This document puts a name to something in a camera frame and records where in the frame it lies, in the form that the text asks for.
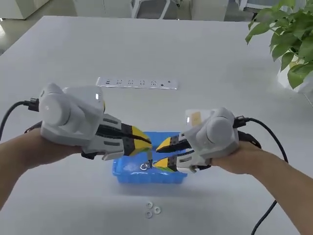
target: electrical socket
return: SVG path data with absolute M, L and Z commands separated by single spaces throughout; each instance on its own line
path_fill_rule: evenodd
M 97 86 L 100 87 L 120 87 L 120 88 L 146 88 L 177 90 L 178 82 L 175 80 L 151 80 L 151 79 L 114 79 L 99 77 Z

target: blue container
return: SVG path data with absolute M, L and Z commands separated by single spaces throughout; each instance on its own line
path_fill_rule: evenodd
M 156 149 L 167 137 L 178 135 L 179 132 L 145 132 L 151 139 L 153 149 Z M 153 161 L 172 156 L 177 153 L 156 153 L 153 151 Z M 139 153 L 134 157 L 123 156 L 113 161 L 113 175 L 120 183 L 161 183 L 181 184 L 187 174 L 167 172 L 157 168 L 141 170 L 140 166 L 147 161 L 146 153 Z

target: gray floor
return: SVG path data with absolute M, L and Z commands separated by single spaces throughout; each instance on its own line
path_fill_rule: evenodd
M 0 55 L 14 44 L 42 16 L 77 16 L 75 0 L 50 0 L 26 20 L 5 19 L 0 22 Z M 230 0 L 225 21 L 249 21 L 251 13 L 240 12 L 237 4 Z M 178 18 L 190 20 L 189 0 L 183 0 L 178 10 Z

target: washer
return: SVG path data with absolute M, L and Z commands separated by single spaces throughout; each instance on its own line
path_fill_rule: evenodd
M 147 167 L 144 163 L 140 165 L 140 170 L 147 170 Z
M 153 212 L 154 212 L 155 214 L 160 214 L 160 213 L 161 213 L 161 208 L 160 208 L 160 207 L 154 207 L 154 208 L 153 208 Z
M 147 212 L 145 213 L 145 216 L 146 216 L 147 219 L 150 219 L 150 218 L 152 218 L 153 213 L 152 213 L 151 211 L 147 211 Z
M 153 203 L 152 203 L 152 202 L 147 202 L 146 207 L 147 207 L 148 209 L 152 209 Z

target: person's left hand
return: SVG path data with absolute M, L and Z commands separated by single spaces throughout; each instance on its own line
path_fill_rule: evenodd
M 1 146 L 25 170 L 59 161 L 71 154 L 80 153 L 81 147 L 52 143 L 34 129 Z

